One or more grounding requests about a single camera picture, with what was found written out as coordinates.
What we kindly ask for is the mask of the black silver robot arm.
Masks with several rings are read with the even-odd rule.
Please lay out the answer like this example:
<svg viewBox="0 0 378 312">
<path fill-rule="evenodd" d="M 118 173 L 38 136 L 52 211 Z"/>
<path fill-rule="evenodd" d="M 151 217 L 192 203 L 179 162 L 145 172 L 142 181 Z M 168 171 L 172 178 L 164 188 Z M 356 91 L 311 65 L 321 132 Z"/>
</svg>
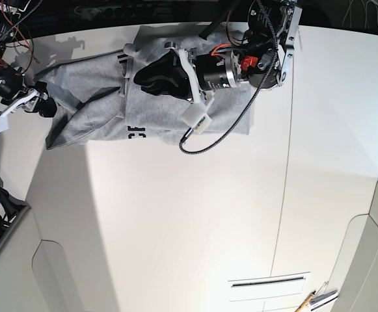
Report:
<svg viewBox="0 0 378 312">
<path fill-rule="evenodd" d="M 35 46 L 30 32 L 22 32 L 25 20 L 35 12 L 41 1 L 0 1 L 0 103 L 5 111 L 21 108 L 27 113 L 37 113 L 43 118 L 52 118 L 57 105 L 47 91 L 44 82 L 31 83 L 26 77 L 34 62 Z M 22 47 L 29 55 L 24 66 L 13 66 L 4 60 L 8 48 Z"/>
</svg>

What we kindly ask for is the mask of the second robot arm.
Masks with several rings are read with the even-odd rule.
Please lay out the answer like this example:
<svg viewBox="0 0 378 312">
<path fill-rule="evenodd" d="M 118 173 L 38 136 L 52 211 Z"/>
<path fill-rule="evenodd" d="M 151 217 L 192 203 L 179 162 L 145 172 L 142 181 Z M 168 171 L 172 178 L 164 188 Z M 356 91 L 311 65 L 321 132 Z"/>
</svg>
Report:
<svg viewBox="0 0 378 312">
<path fill-rule="evenodd" d="M 167 53 L 140 69 L 133 81 L 154 96 L 192 100 L 189 75 L 183 69 L 187 61 L 203 93 L 237 88 L 243 83 L 262 89 L 281 85 L 294 54 L 301 13 L 296 1 L 253 1 L 242 38 L 234 38 L 226 29 L 225 43 L 205 51 L 189 44 L 185 57 L 179 56 L 179 45 L 166 42 L 163 47 Z"/>
</svg>

